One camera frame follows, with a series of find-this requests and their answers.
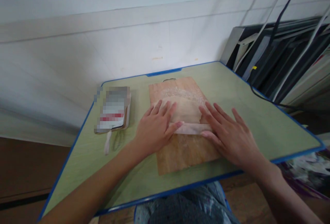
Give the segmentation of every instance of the left hand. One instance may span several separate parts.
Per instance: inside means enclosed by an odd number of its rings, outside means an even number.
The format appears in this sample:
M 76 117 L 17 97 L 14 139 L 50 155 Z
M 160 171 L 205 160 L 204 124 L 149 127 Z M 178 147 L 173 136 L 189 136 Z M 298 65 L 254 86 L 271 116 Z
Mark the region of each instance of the left hand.
M 171 117 L 177 104 L 169 101 L 161 108 L 162 100 L 151 106 L 144 114 L 137 126 L 134 140 L 132 141 L 140 148 L 145 156 L 159 151 L 169 143 L 173 133 L 182 126 L 183 122 L 178 121 L 169 125 Z

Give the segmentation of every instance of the white string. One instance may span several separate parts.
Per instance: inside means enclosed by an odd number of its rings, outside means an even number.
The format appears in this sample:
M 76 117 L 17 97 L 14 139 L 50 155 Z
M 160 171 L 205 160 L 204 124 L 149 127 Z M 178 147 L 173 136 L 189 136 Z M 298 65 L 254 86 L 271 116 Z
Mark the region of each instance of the white string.
M 111 134 L 112 134 L 112 131 L 110 130 L 110 131 L 107 133 L 107 140 L 106 140 L 106 143 L 104 144 L 104 150 L 103 150 L 104 155 L 108 155 L 108 154 L 109 154 Z
M 258 36 L 256 37 L 256 39 L 253 41 L 252 45 L 249 47 L 249 49 L 245 52 L 245 54 L 243 55 L 243 57 L 240 59 L 240 61 L 237 63 L 236 68 L 234 69 L 234 72 L 236 72 L 236 70 L 238 69 L 238 67 L 240 66 L 240 64 L 242 63 L 243 59 L 246 57 L 246 55 L 249 53 L 249 51 L 251 50 L 251 48 L 253 47 L 253 45 L 255 44 L 256 40 L 258 39 L 258 37 L 260 36 L 261 32 L 265 29 L 267 23 L 268 23 L 268 19 L 271 16 L 271 13 L 273 12 L 274 8 L 277 5 L 278 0 L 275 1 L 274 5 L 272 6 L 271 11 L 268 14 L 268 17 L 266 19 L 266 22 L 264 23 L 264 25 L 262 26 L 261 30 L 258 33 Z
M 301 58 L 304 56 L 304 54 L 306 53 L 306 51 L 308 50 L 308 48 L 310 47 L 310 45 L 312 44 L 316 33 L 318 32 L 318 30 L 320 29 L 324 19 L 327 17 L 327 15 L 329 14 L 330 11 L 330 5 L 328 6 L 328 8 L 326 9 L 326 12 L 324 13 L 324 15 L 322 16 L 322 18 L 320 19 L 319 23 L 317 24 L 312 36 L 310 37 L 308 44 L 306 45 L 305 49 L 300 53 L 299 57 L 297 58 L 297 60 L 295 61 L 295 63 L 291 66 L 289 72 L 286 74 L 286 76 L 284 77 L 284 79 L 282 80 L 279 88 L 276 91 L 276 94 L 273 97 L 273 101 L 275 101 L 276 97 L 278 96 L 279 92 L 281 91 L 284 83 L 286 82 L 286 80 L 288 79 L 289 75 L 291 74 L 291 72 L 293 71 L 293 69 L 296 67 L 296 65 L 298 64 L 298 62 L 301 60 Z

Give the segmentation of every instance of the power cord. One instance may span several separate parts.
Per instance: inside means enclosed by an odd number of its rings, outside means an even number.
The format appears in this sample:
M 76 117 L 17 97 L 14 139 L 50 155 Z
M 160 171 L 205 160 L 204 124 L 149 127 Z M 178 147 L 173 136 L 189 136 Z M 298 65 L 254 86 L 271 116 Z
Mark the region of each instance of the power cord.
M 271 38 L 270 38 L 270 40 L 269 40 L 269 44 L 268 44 L 268 46 L 271 46 L 271 44 L 272 44 L 272 42 L 273 42 L 273 40 L 274 40 L 275 33 L 276 33 L 276 31 L 277 31 L 277 29 L 278 29 L 278 26 L 279 26 L 279 22 L 280 22 L 280 20 L 281 20 L 281 18 L 282 18 L 283 13 L 285 12 L 285 10 L 287 9 L 287 7 L 289 6 L 290 1 L 291 1 L 291 0 L 288 0 L 288 2 L 285 4 L 283 10 L 281 11 L 280 15 L 278 16 L 278 18 L 277 18 L 277 20 L 276 20 L 276 23 L 275 23 L 275 26 L 274 26 L 274 28 L 273 28 L 273 31 L 272 31 Z M 327 11 L 326 11 L 326 13 L 324 14 L 324 16 L 321 18 L 321 20 L 320 20 L 318 26 L 315 28 L 313 35 L 316 34 L 317 31 L 319 30 L 319 28 L 320 28 L 320 26 L 321 26 L 321 24 L 322 24 L 322 22 L 323 22 L 325 16 L 327 15 L 328 11 L 329 11 L 329 8 L 327 9 Z M 312 43 L 312 40 L 314 39 L 314 37 L 315 37 L 315 35 L 312 36 L 311 39 L 309 40 L 309 45 L 310 45 L 310 43 Z M 299 56 L 299 58 L 301 58 L 301 57 L 304 55 L 304 53 L 305 53 L 305 52 L 307 51 L 307 49 L 309 48 L 309 45 L 306 46 L 306 48 L 304 49 L 303 53 L 301 53 L 301 55 Z M 326 111 L 326 110 L 304 109 L 304 108 L 299 108 L 299 107 L 296 107 L 296 106 L 284 105 L 284 104 L 276 103 L 275 101 L 271 101 L 271 100 L 269 100 L 269 99 L 267 99 L 267 98 L 264 98 L 264 97 L 260 96 L 259 94 L 257 94 L 257 93 L 253 90 L 253 86 L 252 86 L 252 84 L 251 84 L 251 83 L 248 83 L 248 84 L 250 85 L 251 91 L 253 92 L 254 95 L 256 95 L 258 98 L 261 98 L 261 99 L 263 99 L 263 100 L 265 100 L 265 101 L 267 101 L 267 102 L 270 102 L 270 103 L 272 103 L 272 104 L 274 104 L 274 105 L 281 106 L 281 107 L 285 107 L 285 108 L 289 108 L 289 109 L 293 109 L 293 110 L 295 110 L 295 111 L 305 111 L 305 112 L 322 113 L 322 114 L 324 114 L 324 113 L 330 113 L 330 111 Z

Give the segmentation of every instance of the green table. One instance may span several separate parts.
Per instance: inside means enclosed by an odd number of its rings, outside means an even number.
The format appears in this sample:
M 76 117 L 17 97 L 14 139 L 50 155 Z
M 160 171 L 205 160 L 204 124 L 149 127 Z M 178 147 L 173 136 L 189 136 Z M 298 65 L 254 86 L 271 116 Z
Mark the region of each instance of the green table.
M 41 216 L 49 212 L 133 139 L 139 120 L 150 106 L 149 84 L 187 76 L 194 78 L 210 102 L 217 102 L 231 116 L 231 108 L 235 107 L 251 129 L 261 152 L 274 163 L 324 149 L 324 144 L 320 140 L 275 105 L 255 96 L 245 81 L 220 62 L 108 81 L 103 83 L 103 90 L 87 114 Z M 100 115 L 105 90 L 110 86 L 131 88 L 131 113 L 129 127 L 112 134 L 109 155 L 104 156 L 106 134 L 94 134 L 94 125 Z M 109 194 L 97 215 L 238 173 L 238 168 L 225 159 L 219 159 L 159 176 L 156 155 L 153 154 L 122 179 Z

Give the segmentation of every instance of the dough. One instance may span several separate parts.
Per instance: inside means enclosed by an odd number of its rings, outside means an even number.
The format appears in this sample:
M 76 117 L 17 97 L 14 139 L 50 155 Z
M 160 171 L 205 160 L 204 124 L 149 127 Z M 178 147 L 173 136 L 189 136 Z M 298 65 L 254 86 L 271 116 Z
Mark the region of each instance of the dough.
M 184 121 L 185 123 L 200 123 L 202 114 L 198 109 L 198 102 L 183 97 L 172 96 L 164 98 L 162 106 L 164 106 L 167 101 L 171 103 L 177 102 L 176 111 L 171 118 L 171 122 Z

